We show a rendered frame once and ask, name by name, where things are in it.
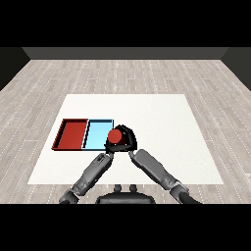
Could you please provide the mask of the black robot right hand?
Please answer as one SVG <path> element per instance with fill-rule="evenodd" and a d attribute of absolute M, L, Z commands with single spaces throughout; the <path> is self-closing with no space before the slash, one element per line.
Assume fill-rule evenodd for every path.
<path fill-rule="evenodd" d="M 113 152 L 129 152 L 137 149 L 137 141 L 131 128 L 125 125 L 117 125 L 116 129 L 121 133 L 122 138 L 112 146 Z"/>

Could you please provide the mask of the shallow red open box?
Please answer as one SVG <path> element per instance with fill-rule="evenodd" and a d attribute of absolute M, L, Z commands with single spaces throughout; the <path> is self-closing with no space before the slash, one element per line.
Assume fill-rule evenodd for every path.
<path fill-rule="evenodd" d="M 63 119 L 52 145 L 54 151 L 80 151 L 88 119 Z"/>

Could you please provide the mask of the small red can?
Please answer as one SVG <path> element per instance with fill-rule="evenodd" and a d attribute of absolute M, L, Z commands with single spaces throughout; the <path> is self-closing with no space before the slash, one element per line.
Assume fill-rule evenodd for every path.
<path fill-rule="evenodd" d="M 118 129 L 111 129 L 108 133 L 108 140 L 113 144 L 120 144 L 123 140 L 123 135 Z"/>

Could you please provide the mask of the dark grey robot body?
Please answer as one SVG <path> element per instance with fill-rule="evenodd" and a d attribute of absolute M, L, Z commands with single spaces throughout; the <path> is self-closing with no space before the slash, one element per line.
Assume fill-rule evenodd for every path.
<path fill-rule="evenodd" d="M 155 204 L 152 196 L 139 193 L 135 184 L 129 186 L 129 192 L 122 192 L 122 186 L 116 184 L 114 191 L 96 200 L 96 204 Z"/>

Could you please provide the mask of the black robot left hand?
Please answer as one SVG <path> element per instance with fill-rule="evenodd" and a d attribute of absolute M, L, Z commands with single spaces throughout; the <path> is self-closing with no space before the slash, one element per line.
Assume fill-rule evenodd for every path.
<path fill-rule="evenodd" d="M 107 154 L 114 154 L 115 153 L 115 143 L 111 143 L 109 140 L 106 140 L 106 143 L 104 144 L 106 153 Z"/>

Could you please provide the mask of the shallow light blue open box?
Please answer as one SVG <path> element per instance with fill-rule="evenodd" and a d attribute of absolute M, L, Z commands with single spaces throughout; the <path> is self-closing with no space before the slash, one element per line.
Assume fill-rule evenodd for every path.
<path fill-rule="evenodd" d="M 113 119 L 90 119 L 82 140 L 83 151 L 104 151 L 109 131 L 114 127 Z"/>

